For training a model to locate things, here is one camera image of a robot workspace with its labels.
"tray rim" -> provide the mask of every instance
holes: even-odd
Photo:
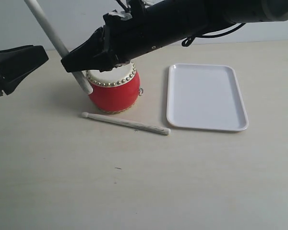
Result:
[[[172,121],[170,119],[170,112],[169,112],[169,108],[170,108],[170,88],[171,88],[171,82],[172,82],[172,78],[173,78],[173,75],[171,74],[174,67],[175,66],[178,66],[178,65],[187,65],[187,66],[204,66],[204,67],[209,67],[209,66],[213,66],[213,67],[225,67],[225,68],[228,68],[232,71],[233,73],[233,76],[234,76],[234,80],[235,80],[235,87],[237,88],[238,90],[238,94],[239,94],[239,101],[241,103],[241,106],[242,106],[242,110],[243,110],[243,116],[244,116],[244,119],[246,121],[246,124],[244,127],[241,127],[241,128],[235,128],[235,129],[218,129],[218,128],[208,128],[208,127],[188,127],[188,126],[180,126],[180,125],[177,125],[175,124],[175,121]],[[242,98],[242,93],[241,93],[241,89],[240,89],[240,86],[239,86],[239,83],[238,83],[238,78],[237,78],[237,75],[236,75],[236,71],[228,66],[228,65],[213,65],[213,64],[194,64],[194,63],[176,63],[176,64],[173,64],[171,66],[169,66],[168,68],[168,94],[167,94],[167,114],[166,114],[166,117],[167,117],[167,121],[173,126],[173,127],[177,127],[177,128],[187,128],[187,129],[198,129],[198,130],[214,130],[214,131],[225,131],[225,132],[241,132],[241,131],[244,131],[246,130],[249,125],[250,125],[250,122],[249,122],[249,119],[248,119],[248,115],[247,115],[247,112],[246,112],[246,107],[245,107],[245,104],[244,104],[244,101],[243,101],[243,98]]]

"drumstick tip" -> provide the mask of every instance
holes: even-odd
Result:
[[[82,116],[83,118],[88,118],[88,115],[89,115],[88,112],[83,112],[83,113],[81,114],[81,116]]]

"drum ring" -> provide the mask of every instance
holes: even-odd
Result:
[[[143,89],[143,88],[140,88],[140,89],[139,89],[139,96],[141,97],[141,96],[143,95],[143,93],[144,93],[144,89]]]

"drum rim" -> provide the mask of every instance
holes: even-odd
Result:
[[[87,80],[98,87],[103,87],[103,88],[113,88],[113,87],[119,87],[121,85],[127,84],[130,82],[134,76],[137,74],[137,68],[133,62],[130,63],[130,71],[126,76],[122,77],[121,80],[118,80],[116,82],[109,82],[109,81],[100,81],[94,78],[94,75],[91,73],[91,70],[87,70],[85,72],[85,77]]]

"drumstick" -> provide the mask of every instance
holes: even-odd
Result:
[[[142,124],[140,122],[128,121],[128,120],[118,119],[118,118],[105,116],[105,115],[89,114],[87,112],[84,112],[84,113],[82,113],[82,117],[91,118],[91,119],[97,120],[97,121],[104,121],[104,122],[108,122],[108,123],[113,123],[113,124],[117,124],[117,125],[121,125],[121,126],[138,128],[138,129],[146,130],[149,132],[154,132],[154,133],[159,133],[159,134],[164,134],[164,135],[169,135],[171,133],[171,130],[169,128],[162,128],[162,127],[157,127],[157,126],[148,126],[148,125]]]
[[[57,52],[60,54],[60,56],[63,58],[69,54],[68,49],[62,42],[62,40],[59,38],[58,34],[54,30],[54,28],[51,26],[49,21],[47,20],[47,17],[37,2],[37,0],[24,0],[27,6],[29,7],[32,14],[35,16],[36,20],[44,30],[45,34],[48,36],[49,40],[52,42],[53,46],[57,50]],[[76,81],[80,85],[80,87],[83,89],[83,91],[87,94],[91,94],[93,92],[93,88],[88,82],[88,80],[85,78],[82,72],[74,72],[72,73],[75,77]]]

